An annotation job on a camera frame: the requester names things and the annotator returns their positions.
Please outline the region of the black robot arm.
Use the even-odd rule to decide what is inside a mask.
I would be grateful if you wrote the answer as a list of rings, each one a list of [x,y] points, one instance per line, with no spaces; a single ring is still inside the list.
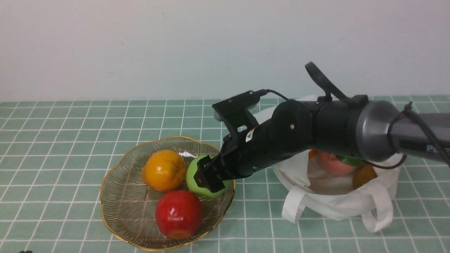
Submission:
[[[265,91],[246,92],[212,105],[229,131],[215,157],[192,162],[192,180],[212,193],[309,149],[383,162],[403,154],[449,163],[449,114],[417,114],[366,96],[349,100],[288,99],[258,123],[249,112]]]

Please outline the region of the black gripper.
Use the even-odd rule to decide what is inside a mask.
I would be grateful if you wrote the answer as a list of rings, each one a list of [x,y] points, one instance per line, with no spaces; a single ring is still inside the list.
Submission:
[[[237,149],[221,152],[213,160],[210,156],[198,157],[198,172],[193,176],[200,188],[218,193],[226,188],[222,180],[242,179],[257,171],[285,161],[303,151],[303,133],[297,116],[273,116],[258,125],[252,138],[238,138]],[[211,172],[204,172],[211,164]]]

